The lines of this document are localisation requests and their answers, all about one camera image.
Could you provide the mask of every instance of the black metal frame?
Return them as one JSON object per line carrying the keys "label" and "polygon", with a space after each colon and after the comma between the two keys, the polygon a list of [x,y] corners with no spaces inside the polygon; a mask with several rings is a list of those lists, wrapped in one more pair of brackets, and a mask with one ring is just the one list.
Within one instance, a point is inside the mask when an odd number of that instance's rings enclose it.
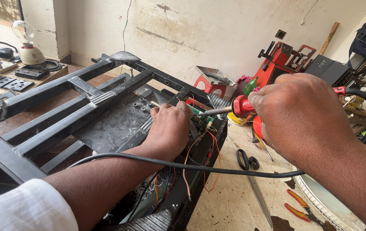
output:
{"label": "black metal frame", "polygon": [[[75,142],[41,167],[38,167],[31,161],[38,154],[46,152],[92,119],[104,113],[105,109],[119,103],[123,98],[132,94],[151,79],[155,79],[179,91],[169,101],[172,105],[176,105],[181,100],[186,100],[193,94],[197,101],[213,107],[210,96],[205,92],[149,66],[128,52],[121,51],[111,56],[102,54],[101,58],[92,60],[96,63],[91,66],[10,97],[2,102],[0,121],[30,109],[69,89],[74,89],[81,94],[81,96],[0,137],[0,168],[19,184],[33,178],[46,177],[53,168],[77,152],[85,144],[80,141]],[[139,71],[140,74],[130,79],[126,78],[127,74],[121,74],[98,87],[94,87],[86,82],[123,64]],[[145,127],[141,127],[128,142],[119,148],[118,152],[129,149],[129,144],[134,144],[135,146],[141,144],[146,138],[150,126],[151,122],[148,121]],[[227,120],[216,117],[213,126],[218,129],[215,136],[221,148],[227,135]],[[199,145],[191,150],[193,159],[204,163],[212,143],[211,136],[205,136]],[[214,164],[217,155],[218,153],[215,151],[209,165]],[[173,189],[177,190],[170,191],[170,195],[161,207],[161,210],[169,210],[172,213],[173,222],[170,225],[171,230],[184,230],[203,188],[203,177],[201,174],[195,171],[186,171],[186,178],[190,182],[196,180],[192,187],[193,201],[190,203],[187,201],[186,185],[182,177],[178,177],[173,187]]]}

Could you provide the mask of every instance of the wooden stick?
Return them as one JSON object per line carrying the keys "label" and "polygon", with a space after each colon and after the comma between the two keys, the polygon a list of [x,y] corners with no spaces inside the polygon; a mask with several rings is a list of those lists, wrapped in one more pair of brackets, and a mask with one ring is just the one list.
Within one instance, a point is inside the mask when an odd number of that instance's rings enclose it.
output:
{"label": "wooden stick", "polygon": [[340,23],[334,23],[333,28],[331,28],[330,34],[328,34],[327,39],[325,40],[323,46],[321,47],[320,51],[319,51],[319,55],[323,55],[325,50],[327,49],[328,45],[330,44],[331,39],[333,38],[334,34],[337,31],[338,26],[340,25]]}

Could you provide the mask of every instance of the hand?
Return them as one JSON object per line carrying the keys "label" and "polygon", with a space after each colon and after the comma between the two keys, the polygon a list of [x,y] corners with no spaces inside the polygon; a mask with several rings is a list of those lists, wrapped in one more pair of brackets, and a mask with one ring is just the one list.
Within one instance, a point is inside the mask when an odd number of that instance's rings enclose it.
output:
{"label": "hand", "polygon": [[334,90],[313,75],[283,74],[259,93],[252,92],[249,101],[263,121],[264,139],[300,169],[308,157],[364,146]]}
{"label": "hand", "polygon": [[157,149],[157,158],[174,160],[186,147],[193,112],[186,102],[180,101],[175,107],[163,104],[152,108],[150,114],[153,124],[142,145]]}

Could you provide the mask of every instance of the pliers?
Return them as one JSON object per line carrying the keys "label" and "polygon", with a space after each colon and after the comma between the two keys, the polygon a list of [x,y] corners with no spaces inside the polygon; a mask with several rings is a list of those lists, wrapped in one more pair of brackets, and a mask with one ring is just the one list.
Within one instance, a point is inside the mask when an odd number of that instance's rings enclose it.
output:
{"label": "pliers", "polygon": [[317,224],[319,224],[321,227],[323,227],[325,230],[329,231],[329,228],[327,225],[325,225],[324,222],[320,221],[319,219],[317,219],[314,214],[310,211],[310,207],[308,206],[308,204],[301,199],[300,196],[298,196],[295,192],[287,189],[288,194],[290,194],[294,199],[296,199],[299,204],[307,211],[308,214],[305,214],[303,212],[298,211],[297,209],[291,207],[289,204],[285,203],[284,206],[288,209],[288,211],[290,211],[291,213],[293,213],[296,217],[303,219],[306,222],[310,222],[313,221]]}

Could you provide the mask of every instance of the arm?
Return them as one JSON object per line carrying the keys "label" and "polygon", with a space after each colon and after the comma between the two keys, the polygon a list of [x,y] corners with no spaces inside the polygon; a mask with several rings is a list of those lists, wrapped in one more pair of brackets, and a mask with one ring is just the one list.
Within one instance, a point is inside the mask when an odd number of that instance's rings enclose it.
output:
{"label": "arm", "polygon": [[[160,160],[173,160],[187,144],[193,112],[185,102],[163,104],[150,111],[153,125],[146,140],[124,151]],[[72,208],[79,230],[90,230],[136,185],[163,166],[125,158],[103,158],[44,178]]]}
{"label": "arm", "polygon": [[334,90],[309,74],[285,74],[249,101],[268,144],[366,224],[366,145],[353,134]]}

